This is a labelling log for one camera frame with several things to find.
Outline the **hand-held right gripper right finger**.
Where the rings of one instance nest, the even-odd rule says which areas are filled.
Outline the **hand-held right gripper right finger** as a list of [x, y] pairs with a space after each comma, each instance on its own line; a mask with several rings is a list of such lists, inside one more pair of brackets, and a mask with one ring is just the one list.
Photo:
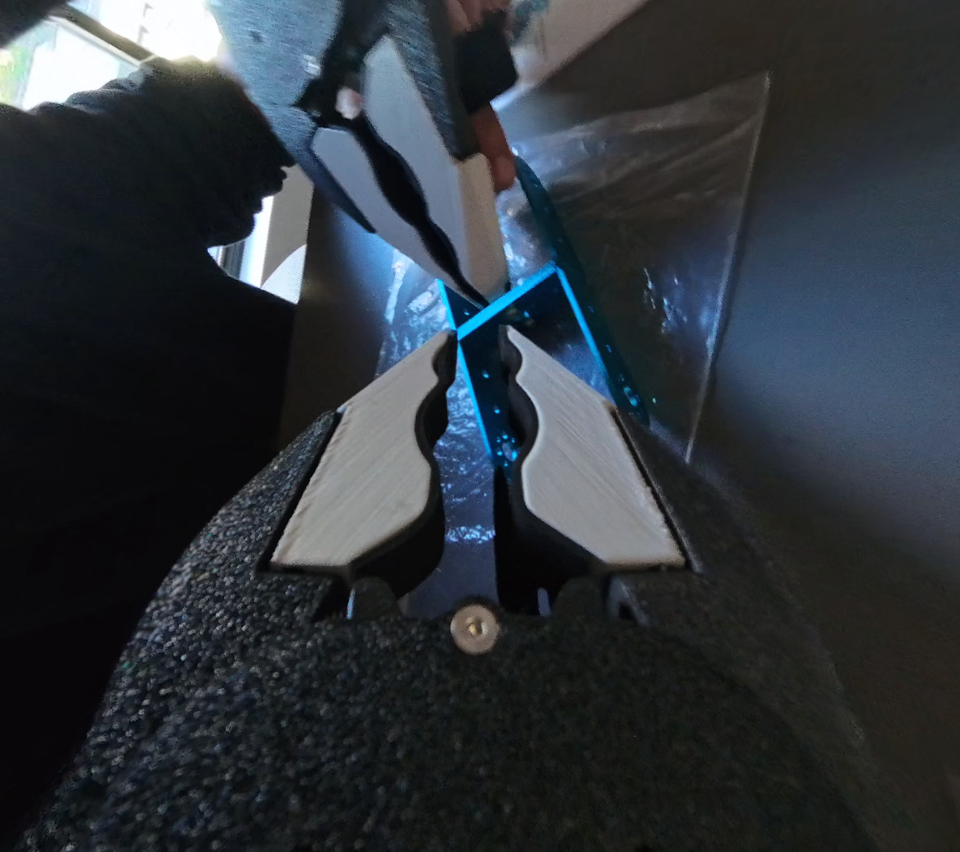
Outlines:
[[516, 328], [499, 344], [521, 435], [510, 508], [522, 542], [562, 570], [682, 568], [614, 406]]

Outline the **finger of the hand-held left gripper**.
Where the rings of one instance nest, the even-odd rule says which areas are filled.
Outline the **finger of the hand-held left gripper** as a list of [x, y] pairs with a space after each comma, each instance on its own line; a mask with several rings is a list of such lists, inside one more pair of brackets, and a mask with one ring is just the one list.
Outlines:
[[313, 149], [375, 234], [474, 304], [490, 302], [490, 295], [476, 291], [462, 274], [411, 168], [366, 116], [318, 128]]
[[430, 218], [451, 241], [472, 288], [504, 294], [508, 264], [488, 160], [482, 154], [450, 156], [393, 38], [380, 39], [365, 66], [366, 118], [411, 168]]

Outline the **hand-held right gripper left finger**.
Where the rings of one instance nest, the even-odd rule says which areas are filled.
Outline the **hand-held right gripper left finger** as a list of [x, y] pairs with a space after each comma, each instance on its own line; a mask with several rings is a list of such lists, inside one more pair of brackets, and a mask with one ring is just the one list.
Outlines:
[[435, 448], [456, 364], [454, 334], [439, 332], [337, 410], [271, 570], [426, 578], [436, 568], [445, 516]]

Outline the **blue metal bracket assembly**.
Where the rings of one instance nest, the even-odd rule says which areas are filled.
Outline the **blue metal bracket assembly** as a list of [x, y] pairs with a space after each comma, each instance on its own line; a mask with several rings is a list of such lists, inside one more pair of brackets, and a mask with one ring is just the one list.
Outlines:
[[544, 263], [528, 268], [508, 292], [484, 308], [440, 286], [487, 456], [495, 470], [506, 471], [519, 455], [521, 435], [509, 410], [499, 351], [501, 327], [519, 330], [629, 420], [650, 424], [647, 402], [596, 303], [546, 186], [522, 159], [516, 160], [516, 173], [523, 196], [520, 210], [526, 217], [513, 229], [532, 239]]

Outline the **grey desk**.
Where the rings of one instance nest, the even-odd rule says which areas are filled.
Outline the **grey desk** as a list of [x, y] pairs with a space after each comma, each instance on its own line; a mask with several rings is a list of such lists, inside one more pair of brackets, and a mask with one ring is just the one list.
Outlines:
[[279, 823], [243, 849], [958, 850], [958, 0], [648, 0], [513, 145], [761, 72], [692, 462], [616, 410], [682, 568], [498, 570], [464, 367], [402, 611], [287, 635]]

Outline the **window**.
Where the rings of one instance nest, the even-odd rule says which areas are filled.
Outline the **window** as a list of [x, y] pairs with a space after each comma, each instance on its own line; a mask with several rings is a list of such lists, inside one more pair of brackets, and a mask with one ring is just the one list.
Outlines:
[[[125, 77], [154, 56], [214, 62], [225, 50], [210, 0], [70, 0], [65, 12], [2, 45], [1, 101], [28, 111]], [[234, 278], [295, 304], [314, 188], [298, 168], [285, 174], [251, 234], [208, 251]]]

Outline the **large clear plastic bag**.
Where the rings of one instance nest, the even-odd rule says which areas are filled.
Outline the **large clear plastic bag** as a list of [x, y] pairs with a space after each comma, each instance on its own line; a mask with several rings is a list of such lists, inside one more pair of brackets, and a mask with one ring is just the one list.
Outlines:
[[556, 317], [517, 307], [524, 333], [692, 462], [737, 281], [769, 73], [650, 110], [614, 114], [516, 147], [553, 212], [521, 186], [498, 200], [514, 287], [551, 265], [590, 324], [577, 328], [559, 276]]

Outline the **person's black top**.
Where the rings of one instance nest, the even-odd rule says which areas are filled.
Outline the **person's black top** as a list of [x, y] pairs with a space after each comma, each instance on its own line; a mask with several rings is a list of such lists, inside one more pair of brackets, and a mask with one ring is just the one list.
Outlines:
[[275, 454], [294, 306], [225, 273], [293, 160], [222, 68], [2, 106], [2, 832], [143, 609]]

